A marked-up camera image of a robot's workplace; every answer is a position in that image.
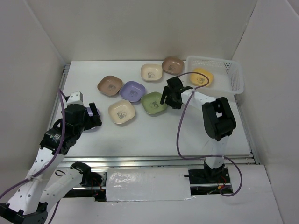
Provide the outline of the yellow panda plate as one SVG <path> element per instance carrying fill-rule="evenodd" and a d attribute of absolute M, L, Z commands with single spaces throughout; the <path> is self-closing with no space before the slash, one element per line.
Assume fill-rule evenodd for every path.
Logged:
<path fill-rule="evenodd" d="M 189 75 L 190 82 L 195 86 L 208 87 L 214 80 L 214 75 L 202 68 L 196 68 L 193 70 L 195 73 Z"/>

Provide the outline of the green panda plate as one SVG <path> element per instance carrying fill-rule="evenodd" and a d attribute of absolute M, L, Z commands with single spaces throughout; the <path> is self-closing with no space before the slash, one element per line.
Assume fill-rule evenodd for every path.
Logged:
<path fill-rule="evenodd" d="M 162 94 L 156 91 L 142 96 L 141 104 L 146 113 L 154 115 L 167 109 L 168 106 L 166 104 L 160 104 L 161 97 Z"/>

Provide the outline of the cream panda plate front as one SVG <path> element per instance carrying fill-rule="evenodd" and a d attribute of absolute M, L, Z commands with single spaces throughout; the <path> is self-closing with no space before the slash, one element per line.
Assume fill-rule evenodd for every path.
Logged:
<path fill-rule="evenodd" d="M 119 100 L 108 108 L 111 120 L 118 125 L 124 124 L 134 118 L 136 111 L 128 100 Z"/>

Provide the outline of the cream panda plate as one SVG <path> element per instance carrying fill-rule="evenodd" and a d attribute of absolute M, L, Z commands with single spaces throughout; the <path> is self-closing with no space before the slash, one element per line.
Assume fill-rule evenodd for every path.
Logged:
<path fill-rule="evenodd" d="M 111 120 L 118 125 L 124 124 L 134 118 L 136 111 L 128 100 L 119 100 L 108 108 Z"/>
<path fill-rule="evenodd" d="M 141 67 L 141 78 L 147 82 L 157 82 L 163 76 L 162 66 L 159 64 L 144 64 Z"/>

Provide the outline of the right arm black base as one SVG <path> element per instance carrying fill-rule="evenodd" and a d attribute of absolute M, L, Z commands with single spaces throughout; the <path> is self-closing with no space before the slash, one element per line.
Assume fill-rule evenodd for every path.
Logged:
<path fill-rule="evenodd" d="M 192 196 L 196 195 L 215 195 L 232 194 L 231 181 L 228 169 L 222 165 L 216 173 L 204 163 L 200 169 L 189 169 L 188 174 L 184 175 L 189 180 L 190 192 Z"/>

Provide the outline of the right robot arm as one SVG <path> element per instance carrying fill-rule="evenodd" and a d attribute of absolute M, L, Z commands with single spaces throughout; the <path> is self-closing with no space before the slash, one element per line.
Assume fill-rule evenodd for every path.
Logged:
<path fill-rule="evenodd" d="M 236 129 L 236 120 L 227 98 L 209 97 L 197 92 L 198 88 L 200 86 L 196 88 L 183 86 L 179 77 L 170 78 L 164 87 L 160 104 L 166 104 L 173 109 L 181 109 L 184 106 L 176 136 L 177 153 L 184 160 L 199 160 L 204 158 L 204 179 L 207 182 L 213 183 L 220 177 L 220 173 L 224 170 L 226 145 L 229 136 Z M 204 129 L 213 143 L 211 155 L 188 158 L 180 152 L 180 131 L 189 105 L 202 111 Z"/>

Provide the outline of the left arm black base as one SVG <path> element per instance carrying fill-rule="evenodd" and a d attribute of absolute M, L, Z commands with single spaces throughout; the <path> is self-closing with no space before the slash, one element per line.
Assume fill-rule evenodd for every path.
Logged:
<path fill-rule="evenodd" d="M 76 169 L 83 173 L 83 179 L 79 185 L 73 187 L 64 198 L 93 198 L 97 202 L 106 202 L 106 172 L 92 172 L 91 167 L 83 162 L 75 162 L 70 169 Z"/>

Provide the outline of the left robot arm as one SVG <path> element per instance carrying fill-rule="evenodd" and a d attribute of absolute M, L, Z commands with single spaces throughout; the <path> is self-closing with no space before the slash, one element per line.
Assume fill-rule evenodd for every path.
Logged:
<path fill-rule="evenodd" d="M 63 117 L 49 129 L 40 143 L 37 157 L 16 193 L 0 205 L 0 216 L 14 224 L 43 224 L 48 212 L 73 187 L 101 186 L 102 176 L 83 162 L 73 163 L 55 183 L 47 186 L 52 174 L 85 130 L 101 126 L 95 103 L 88 107 L 69 104 Z"/>

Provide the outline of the white plastic basket bin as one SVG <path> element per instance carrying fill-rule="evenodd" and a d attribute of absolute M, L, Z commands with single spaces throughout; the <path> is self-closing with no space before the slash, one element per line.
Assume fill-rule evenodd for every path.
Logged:
<path fill-rule="evenodd" d="M 204 69 L 214 76 L 208 87 L 214 91 L 229 94 L 241 94 L 244 91 L 244 79 L 241 65 L 238 62 L 218 58 L 188 56 L 185 71 Z"/>

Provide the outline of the purple panda plate near left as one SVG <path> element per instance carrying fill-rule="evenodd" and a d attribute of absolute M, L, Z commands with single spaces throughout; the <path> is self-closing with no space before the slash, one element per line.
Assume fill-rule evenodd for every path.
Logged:
<path fill-rule="evenodd" d="M 85 108 L 85 118 L 84 118 L 84 131 L 93 131 L 99 128 L 102 125 L 101 117 L 100 117 L 100 112 L 98 109 L 97 114 L 93 114 L 92 110 L 90 107 Z"/>

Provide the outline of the brown panda plate back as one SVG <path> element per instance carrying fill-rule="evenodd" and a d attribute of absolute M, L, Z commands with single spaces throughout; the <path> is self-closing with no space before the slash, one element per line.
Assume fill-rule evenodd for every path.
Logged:
<path fill-rule="evenodd" d="M 162 62 L 162 69 L 168 74 L 179 75 L 182 73 L 184 65 L 183 60 L 174 56 L 168 56 Z"/>

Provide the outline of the cream panda plate back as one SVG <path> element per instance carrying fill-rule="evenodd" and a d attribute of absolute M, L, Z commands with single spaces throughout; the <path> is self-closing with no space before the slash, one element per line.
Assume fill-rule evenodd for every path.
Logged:
<path fill-rule="evenodd" d="M 141 78 L 147 82 L 157 82 L 163 76 L 162 66 L 159 64 L 144 64 L 141 67 Z"/>

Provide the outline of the purple panda plate middle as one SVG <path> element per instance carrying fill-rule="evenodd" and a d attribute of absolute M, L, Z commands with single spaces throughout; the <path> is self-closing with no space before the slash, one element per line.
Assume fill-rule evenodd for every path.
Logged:
<path fill-rule="evenodd" d="M 131 103 L 140 101 L 145 93 L 146 88 L 135 81 L 126 82 L 120 89 L 120 96 Z"/>

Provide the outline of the brown panda plate left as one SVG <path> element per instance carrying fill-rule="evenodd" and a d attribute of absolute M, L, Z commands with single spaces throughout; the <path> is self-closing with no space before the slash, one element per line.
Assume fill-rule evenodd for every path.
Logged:
<path fill-rule="evenodd" d="M 123 81 L 115 76 L 104 77 L 97 85 L 97 89 L 107 95 L 116 95 L 123 86 Z"/>

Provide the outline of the white taped cover panel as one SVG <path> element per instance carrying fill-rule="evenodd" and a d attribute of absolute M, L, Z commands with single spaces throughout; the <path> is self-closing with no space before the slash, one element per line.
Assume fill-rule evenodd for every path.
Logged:
<path fill-rule="evenodd" d="M 187 168 L 110 169 L 108 202 L 183 201 L 191 198 Z"/>

